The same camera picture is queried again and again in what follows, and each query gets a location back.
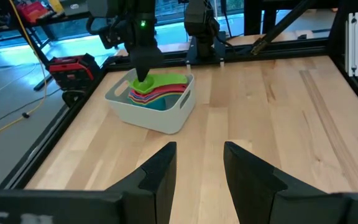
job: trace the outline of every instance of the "yellow cable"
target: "yellow cable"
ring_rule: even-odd
[[[31,41],[30,41],[30,37],[27,35],[27,32],[25,31],[25,28],[24,28],[24,26],[23,26],[22,20],[20,19],[19,13],[17,13],[16,6],[15,6],[15,4],[13,3],[12,0],[9,0],[9,2],[11,3],[11,6],[12,6],[12,8],[13,8],[13,11],[15,12],[15,15],[16,15],[16,17],[17,17],[17,20],[19,21],[20,27],[21,27],[21,29],[23,30],[23,33],[24,33],[24,35],[25,35],[25,38],[27,39],[27,42],[29,43],[31,49],[34,51],[35,56],[37,57],[38,61],[40,62],[41,70],[42,70],[42,75],[44,76],[44,84],[45,84],[45,87],[44,87],[44,97],[42,98],[41,102],[40,102],[34,109],[32,109],[32,110],[30,110],[29,112],[27,112],[27,114],[30,115],[30,114],[34,113],[35,111],[37,111],[37,110],[40,108],[40,106],[43,105],[43,103],[44,103],[44,101],[45,101],[45,99],[46,99],[46,97],[47,97],[47,95],[48,95],[48,93],[47,93],[47,84],[48,84],[48,83],[47,83],[47,79],[46,79],[46,75],[45,75],[45,70],[44,70],[44,68],[43,68],[43,66],[42,66],[41,59],[40,59],[40,57],[38,56],[37,52],[35,51],[35,48],[34,48],[34,46],[32,45],[32,43],[31,43]],[[24,117],[21,117],[21,118],[15,120],[15,121],[13,121],[13,122],[11,122],[11,123],[5,125],[4,127],[2,127],[2,128],[0,129],[0,132],[4,131],[5,129],[11,127],[12,125],[18,123],[19,121],[21,121],[21,120],[23,120],[23,119],[24,119]]]

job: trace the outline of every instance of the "wooden table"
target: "wooden table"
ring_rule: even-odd
[[[186,68],[155,70],[167,71]],[[358,97],[328,57],[192,72],[196,106],[174,135],[120,121],[104,94],[125,72],[106,75],[27,188],[104,190],[176,141],[171,223],[238,223],[223,166],[223,144],[234,141],[323,191],[358,192]]]

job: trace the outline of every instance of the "white plastic bin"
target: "white plastic bin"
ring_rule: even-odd
[[[117,113],[118,117],[123,122],[165,134],[174,134],[181,130],[196,103],[194,76],[192,74],[186,76],[188,86],[179,99],[177,97],[167,97],[165,99],[168,108],[165,111],[133,105],[128,99],[129,87],[119,96],[116,96],[115,91],[124,82],[133,81],[136,77],[136,70],[132,69],[106,93],[105,98],[109,101],[111,108]]]

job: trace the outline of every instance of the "red generator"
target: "red generator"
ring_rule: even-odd
[[[101,75],[99,65],[90,54],[53,58],[47,70],[63,91],[86,90]]]

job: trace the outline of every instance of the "gray floor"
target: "gray floor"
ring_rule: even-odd
[[[279,21],[287,11],[278,13]],[[306,13],[294,22],[287,30],[321,30],[328,29],[333,23],[335,13],[327,10],[318,10],[317,12]],[[229,17],[229,24],[233,35],[243,33],[243,18],[241,15]],[[226,21],[219,21],[221,30],[227,30]],[[159,44],[172,44],[186,41],[186,32],[183,23],[172,24],[157,28],[157,41]],[[316,37],[327,36],[327,32],[315,34]],[[89,53],[96,56],[98,63],[115,52],[105,50],[98,37],[86,37],[76,40],[66,40],[53,43],[44,48],[48,57],[61,57],[67,55],[80,55]],[[16,47],[13,49],[0,49],[0,67],[5,65],[21,65],[0,71],[0,87],[29,73],[34,64],[36,68],[30,74],[13,82],[5,89],[0,91],[0,117],[8,112],[19,108],[20,106],[36,100],[43,96],[43,92],[34,92],[33,87],[42,79],[40,65],[28,46]],[[58,86],[52,82],[48,86],[48,92],[51,93],[58,89]],[[16,113],[0,121],[0,128],[14,121],[21,116],[21,113],[31,110],[37,103],[29,105]],[[56,113],[63,106],[61,93],[48,97],[44,105],[34,115],[25,121],[22,121],[0,134],[0,183],[8,175],[11,169],[16,165],[23,154],[33,145],[40,133],[46,128]]]

